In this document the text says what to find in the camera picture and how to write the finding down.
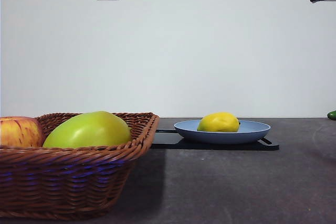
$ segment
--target dark countertop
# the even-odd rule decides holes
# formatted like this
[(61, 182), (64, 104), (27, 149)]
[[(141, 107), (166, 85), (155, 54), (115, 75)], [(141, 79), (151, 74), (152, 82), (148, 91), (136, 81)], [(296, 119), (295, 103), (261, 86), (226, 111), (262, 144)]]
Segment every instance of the dark countertop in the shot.
[[(161, 118), (159, 128), (191, 119)], [(280, 149), (149, 150), (110, 213), (71, 223), (336, 223), (336, 121), (244, 120), (271, 125)]]

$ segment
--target black cutting board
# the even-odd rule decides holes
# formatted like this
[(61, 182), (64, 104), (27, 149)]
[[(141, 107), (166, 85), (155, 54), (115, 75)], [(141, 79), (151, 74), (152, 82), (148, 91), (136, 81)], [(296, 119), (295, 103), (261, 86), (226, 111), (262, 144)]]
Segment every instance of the black cutting board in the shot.
[(266, 138), (247, 144), (207, 144), (185, 139), (176, 130), (157, 129), (151, 149), (276, 151), (279, 144)]

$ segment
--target green fruit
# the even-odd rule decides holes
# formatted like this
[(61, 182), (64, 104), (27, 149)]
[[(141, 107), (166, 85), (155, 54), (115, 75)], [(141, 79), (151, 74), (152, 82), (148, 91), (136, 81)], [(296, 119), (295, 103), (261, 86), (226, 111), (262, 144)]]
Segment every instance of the green fruit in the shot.
[(113, 146), (131, 140), (130, 128), (120, 117), (105, 111), (76, 115), (57, 126), (43, 147), (78, 148)]
[(331, 120), (336, 120), (336, 110), (329, 112), (327, 117)]

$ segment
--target green vegetable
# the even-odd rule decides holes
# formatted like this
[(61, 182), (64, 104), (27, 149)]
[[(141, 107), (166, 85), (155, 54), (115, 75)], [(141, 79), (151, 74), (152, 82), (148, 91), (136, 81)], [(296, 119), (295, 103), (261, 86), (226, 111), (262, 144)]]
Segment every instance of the green vegetable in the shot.
[(331, 120), (336, 120), (336, 110), (329, 112), (327, 117)]

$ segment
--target blue plate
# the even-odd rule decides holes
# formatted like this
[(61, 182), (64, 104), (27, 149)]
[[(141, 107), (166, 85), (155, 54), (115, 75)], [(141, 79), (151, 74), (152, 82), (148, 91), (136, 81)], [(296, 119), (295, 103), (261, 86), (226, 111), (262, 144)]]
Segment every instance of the blue plate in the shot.
[(198, 131), (200, 120), (190, 120), (175, 123), (174, 127), (178, 134), (188, 140), (208, 144), (244, 144), (262, 139), (271, 129), (265, 123), (239, 120), (238, 132), (208, 132)]

